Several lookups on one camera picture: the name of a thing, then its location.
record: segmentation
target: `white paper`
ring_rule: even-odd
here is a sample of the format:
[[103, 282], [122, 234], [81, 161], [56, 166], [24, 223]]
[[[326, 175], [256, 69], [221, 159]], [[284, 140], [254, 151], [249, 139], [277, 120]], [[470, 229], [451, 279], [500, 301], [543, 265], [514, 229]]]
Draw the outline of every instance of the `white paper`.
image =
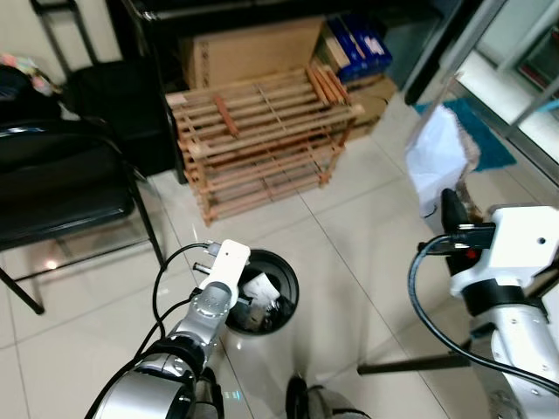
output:
[[280, 293], [264, 272], [247, 282], [243, 286], [243, 292], [247, 297], [252, 297], [252, 304], [263, 307], [268, 307], [280, 297]]
[[440, 194], [445, 188], [456, 189], [466, 164], [466, 152], [460, 142], [459, 125], [454, 114], [438, 106], [418, 137], [406, 148], [408, 174], [418, 193], [423, 217], [436, 215], [434, 225], [439, 233]]

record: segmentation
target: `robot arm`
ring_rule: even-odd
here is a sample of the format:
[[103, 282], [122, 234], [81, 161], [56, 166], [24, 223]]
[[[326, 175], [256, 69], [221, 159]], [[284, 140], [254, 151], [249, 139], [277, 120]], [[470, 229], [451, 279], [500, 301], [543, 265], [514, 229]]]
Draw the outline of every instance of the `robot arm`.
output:
[[196, 384], [237, 302], [250, 249], [225, 240], [202, 292], [162, 340], [155, 342], [104, 394], [94, 419], [178, 419], [194, 414]]
[[[460, 211], [448, 209], [454, 198], [450, 192], [445, 193], [445, 231], [458, 231], [455, 237], [462, 235], [465, 242], [471, 231], [474, 242], [480, 243], [480, 237], [485, 242], [480, 246], [484, 250], [470, 251], [469, 257], [466, 251], [447, 253], [451, 255], [447, 259], [451, 294], [462, 298], [472, 315], [472, 351], [559, 382], [559, 352], [545, 308], [523, 291], [532, 284], [534, 275], [553, 261], [559, 245], [559, 210], [546, 206], [500, 207], [493, 210], [491, 223], [467, 224], [464, 213], [456, 217]], [[456, 249], [460, 245], [453, 243]], [[477, 363], [473, 367], [487, 392], [492, 417], [543, 419], [559, 414], [559, 398], [548, 390]]]

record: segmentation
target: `black metal rod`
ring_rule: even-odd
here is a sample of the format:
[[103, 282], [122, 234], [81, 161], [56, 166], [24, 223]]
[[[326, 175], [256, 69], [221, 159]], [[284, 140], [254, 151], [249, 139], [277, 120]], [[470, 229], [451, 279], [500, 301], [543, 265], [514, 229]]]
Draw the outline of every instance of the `black metal rod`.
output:
[[87, 55], [89, 56], [89, 59], [91, 59], [92, 64], [96, 65], [99, 63], [99, 60], [97, 59], [97, 54], [95, 53], [93, 44], [91, 43], [91, 39], [89, 38], [89, 35], [87, 33], [86, 26], [84, 24], [84, 19], [81, 17], [81, 13], [79, 12], [78, 8], [73, 10], [73, 16], [74, 16], [74, 20], [76, 21], [76, 25], [78, 25], [78, 30], [79, 30], [79, 34], [81, 35], [81, 40], [83, 41], [84, 46], [86, 47]]
[[62, 264], [61, 266], [57, 266], [55, 269], [45, 269], [44, 271], [30, 273], [29, 275], [25, 275], [24, 277], [14, 279], [14, 281], [15, 282], [20, 282], [20, 281], [25, 281], [27, 279], [35, 278], [35, 277], [38, 277], [39, 275], [43, 275], [47, 272], [57, 271], [58, 269], [64, 269], [64, 268], [67, 268], [68, 266], [72, 266], [73, 264], [80, 264], [81, 262], [86, 262], [87, 260], [90, 260], [90, 259], [100, 258], [101, 256], [105, 256], [105, 255], [108, 255], [110, 253], [115, 253], [116, 251], [122, 251], [124, 249], [127, 249], [128, 247], [136, 246], [137, 244], [146, 243], [147, 241], [148, 241], [148, 239], [145, 238], [145, 239], [140, 240], [138, 242], [124, 244], [122, 246], [115, 247], [113, 249], [109, 249], [107, 251], [102, 251], [100, 253], [95, 253], [91, 256], [86, 256], [85, 258], [80, 258], [80, 259], [73, 260], [72, 262], [68, 262], [67, 264]]
[[40, 305], [37, 301], [32, 299], [24, 289], [19, 286], [16, 281], [14, 281], [10, 275], [0, 268], [0, 280], [8, 286], [30, 309], [32, 309], [36, 314], [43, 314], [45, 308]]
[[39, 16], [39, 21], [45, 30], [46, 37], [49, 39], [52, 49], [54, 50], [54, 55], [58, 59], [60, 66], [62, 67], [62, 71], [66, 77], [70, 76], [70, 66], [68, 65], [68, 61], [64, 57], [62, 50], [60, 49], [59, 41], [57, 41], [54, 32], [52, 31], [51, 26], [46, 22], [47, 17], [44, 15]]
[[413, 360], [387, 362], [385, 364], [360, 365], [359, 375], [399, 373], [404, 371], [431, 371], [436, 369], [469, 367], [470, 361], [457, 354], [425, 356]]
[[529, 299], [541, 299], [559, 283], [559, 273], [552, 275], [547, 281], [538, 285], [532, 292], [528, 293]]
[[151, 225], [151, 221], [149, 221], [148, 211], [146, 210], [146, 206], [141, 199], [140, 190], [138, 189], [138, 185], [134, 179], [134, 175], [130, 173], [130, 170], [127, 170], [128, 175], [128, 183], [130, 185], [130, 190], [132, 192], [132, 197], [136, 202], [136, 206], [138, 207], [138, 211], [140, 211], [141, 220], [143, 222], [143, 226], [148, 233], [149, 241], [154, 248], [155, 255], [157, 256], [157, 261], [159, 262], [160, 266], [165, 264], [165, 258], [161, 252], [161, 248], [159, 247], [159, 242], [157, 242], [157, 237], [155, 236], [154, 228]]

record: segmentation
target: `glass door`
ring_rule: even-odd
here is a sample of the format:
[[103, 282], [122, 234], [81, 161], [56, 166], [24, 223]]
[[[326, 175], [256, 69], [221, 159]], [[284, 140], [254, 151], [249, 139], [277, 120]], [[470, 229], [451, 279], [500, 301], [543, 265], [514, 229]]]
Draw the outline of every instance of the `glass door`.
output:
[[559, 0], [484, 1], [443, 67], [559, 185]]

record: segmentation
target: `chair leg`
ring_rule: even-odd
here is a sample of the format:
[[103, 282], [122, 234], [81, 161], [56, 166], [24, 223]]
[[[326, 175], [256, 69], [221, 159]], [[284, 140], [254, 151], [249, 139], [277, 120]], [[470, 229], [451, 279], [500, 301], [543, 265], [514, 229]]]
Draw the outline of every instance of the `chair leg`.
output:
[[0, 268], [0, 280], [4, 282], [26, 305], [30, 307], [36, 314], [43, 314], [45, 308], [37, 301], [32, 299], [27, 292], [23, 290], [16, 282]]
[[132, 195], [134, 200], [136, 201], [136, 205], [138, 206], [138, 210], [140, 211], [141, 220], [143, 222], [146, 231], [148, 232], [149, 241], [154, 248], [155, 255], [157, 256], [157, 261], [159, 262], [160, 266], [163, 266], [165, 263], [165, 258], [161, 252], [161, 248], [159, 247], [159, 243], [157, 242], [157, 237], [155, 236], [154, 228], [151, 225], [151, 221], [149, 221], [148, 211], [146, 210], [146, 206], [141, 199], [140, 190], [138, 189], [138, 185], [136, 185], [135, 180], [131, 180], [131, 189]]

